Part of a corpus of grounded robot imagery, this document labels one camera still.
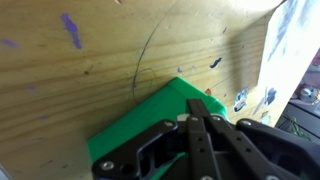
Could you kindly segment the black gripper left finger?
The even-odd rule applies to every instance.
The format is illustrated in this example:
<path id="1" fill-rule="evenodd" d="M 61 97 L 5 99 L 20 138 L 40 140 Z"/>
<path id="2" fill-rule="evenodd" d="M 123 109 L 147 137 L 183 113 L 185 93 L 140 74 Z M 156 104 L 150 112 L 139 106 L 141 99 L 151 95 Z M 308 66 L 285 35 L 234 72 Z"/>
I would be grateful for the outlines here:
<path id="1" fill-rule="evenodd" d="M 161 120 L 104 154 L 92 166 L 94 180 L 180 180 L 186 178 L 186 123 Z"/>

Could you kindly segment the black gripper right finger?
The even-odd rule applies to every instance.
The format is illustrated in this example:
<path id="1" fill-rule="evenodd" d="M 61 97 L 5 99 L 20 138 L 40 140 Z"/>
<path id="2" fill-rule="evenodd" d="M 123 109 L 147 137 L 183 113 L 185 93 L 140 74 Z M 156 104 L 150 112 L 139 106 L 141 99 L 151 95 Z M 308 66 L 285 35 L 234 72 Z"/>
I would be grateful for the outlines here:
<path id="1" fill-rule="evenodd" d="M 320 180 L 320 145 L 251 119 L 231 124 L 187 101 L 188 160 L 199 180 Z"/>

